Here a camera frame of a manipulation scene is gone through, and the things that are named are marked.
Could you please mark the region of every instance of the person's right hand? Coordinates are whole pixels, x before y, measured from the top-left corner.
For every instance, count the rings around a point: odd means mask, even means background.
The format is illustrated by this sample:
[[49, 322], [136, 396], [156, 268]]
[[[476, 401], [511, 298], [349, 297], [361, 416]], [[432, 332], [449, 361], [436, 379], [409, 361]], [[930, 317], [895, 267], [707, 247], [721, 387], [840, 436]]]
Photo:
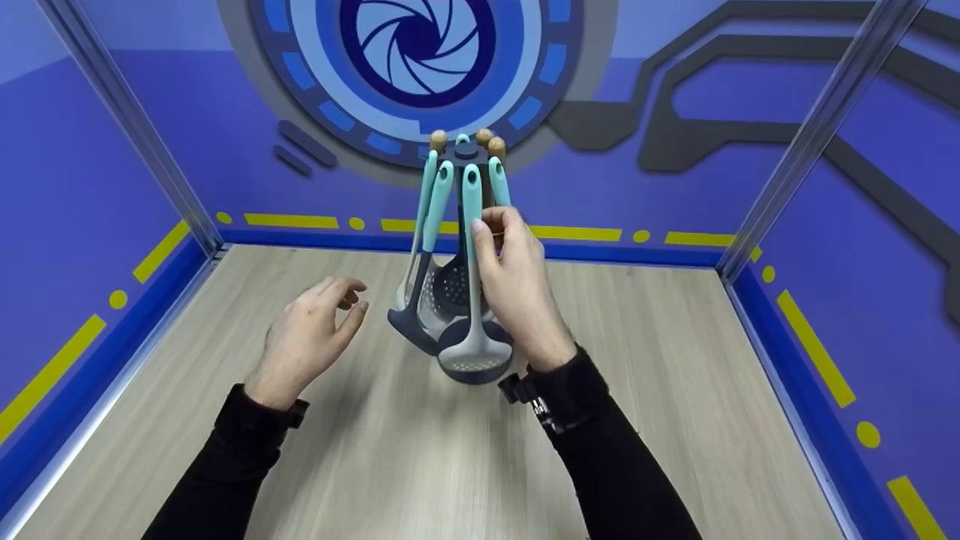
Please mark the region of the person's right hand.
[[[471, 228], [487, 303], [531, 367], [547, 372], [569, 362], [577, 348], [550, 290], [543, 244], [513, 207], [484, 209]], [[494, 232], [503, 233], [502, 247]]]

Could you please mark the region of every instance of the light wood tabletop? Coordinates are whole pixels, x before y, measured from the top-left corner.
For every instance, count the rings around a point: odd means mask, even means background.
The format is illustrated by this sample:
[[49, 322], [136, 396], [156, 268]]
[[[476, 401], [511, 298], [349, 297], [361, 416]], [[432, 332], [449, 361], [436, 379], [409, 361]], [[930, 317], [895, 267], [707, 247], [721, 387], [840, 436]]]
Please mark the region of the light wood tabletop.
[[[18, 538], [139, 538], [252, 370], [283, 307], [327, 275], [371, 310], [305, 392], [252, 539], [576, 539], [587, 532], [532, 411], [464, 386], [387, 323], [405, 255], [236, 246]], [[841, 538], [709, 270], [550, 262], [568, 325], [705, 538]]]

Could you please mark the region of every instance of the black sleeve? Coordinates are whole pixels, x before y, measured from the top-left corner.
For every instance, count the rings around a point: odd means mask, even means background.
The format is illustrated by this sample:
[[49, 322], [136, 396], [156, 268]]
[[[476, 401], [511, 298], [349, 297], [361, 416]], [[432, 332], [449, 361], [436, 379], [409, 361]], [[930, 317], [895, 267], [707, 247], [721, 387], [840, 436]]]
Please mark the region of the black sleeve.
[[[582, 349], [573, 361], [592, 363]], [[570, 369], [573, 361], [540, 377], [561, 378], [564, 374], [557, 372]], [[575, 401], [592, 403], [594, 414], [559, 434], [546, 429], [573, 480], [590, 540], [699, 539], [684, 502], [606, 384], [568, 388], [592, 392], [576, 396]]]
[[143, 538], [239, 540], [246, 534], [260, 484], [280, 457], [290, 420], [288, 413], [242, 391], [231, 397]]

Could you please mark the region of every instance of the blue baseboard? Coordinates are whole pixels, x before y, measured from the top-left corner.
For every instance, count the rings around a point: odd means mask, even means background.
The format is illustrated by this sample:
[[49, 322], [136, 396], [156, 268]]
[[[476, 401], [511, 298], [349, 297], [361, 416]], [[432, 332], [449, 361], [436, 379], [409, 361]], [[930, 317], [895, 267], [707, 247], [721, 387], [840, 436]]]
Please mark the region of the blue baseboard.
[[[409, 252], [411, 236], [383, 236], [364, 234], [302, 233], [292, 231], [232, 231], [220, 230], [225, 242], [234, 244], [263, 244], [307, 248], [343, 249], [357, 251]], [[584, 245], [544, 242], [546, 256], [560, 260], [656, 264], [672, 266], [716, 266], [723, 252], [652, 249], [617, 245]], [[456, 238], [437, 240], [435, 253], [452, 254], [457, 251]]]
[[763, 347], [804, 423], [810, 441], [824, 462], [837, 493], [863, 538], [902, 538], [890, 505], [857, 455], [849, 434], [821, 391], [804, 354], [794, 346], [760, 283], [749, 271], [740, 273], [733, 291], [750, 317]]
[[73, 434], [205, 261], [199, 244], [188, 241], [0, 459], [0, 519]]

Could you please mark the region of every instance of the wrist strap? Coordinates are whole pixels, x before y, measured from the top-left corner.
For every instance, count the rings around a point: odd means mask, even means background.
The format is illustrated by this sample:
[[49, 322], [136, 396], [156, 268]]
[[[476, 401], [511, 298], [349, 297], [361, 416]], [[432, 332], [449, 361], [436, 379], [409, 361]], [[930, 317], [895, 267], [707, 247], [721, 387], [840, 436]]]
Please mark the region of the wrist strap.
[[540, 423], [557, 433], [610, 408], [610, 389], [579, 344], [576, 356], [563, 366], [548, 373], [528, 367], [526, 377], [512, 374], [498, 386], [508, 402], [533, 404]]
[[244, 385], [237, 383], [213, 423], [214, 431], [238, 450], [265, 454], [283, 444], [287, 430], [300, 427], [309, 406], [308, 402], [297, 400], [290, 410], [272, 409], [250, 399]]

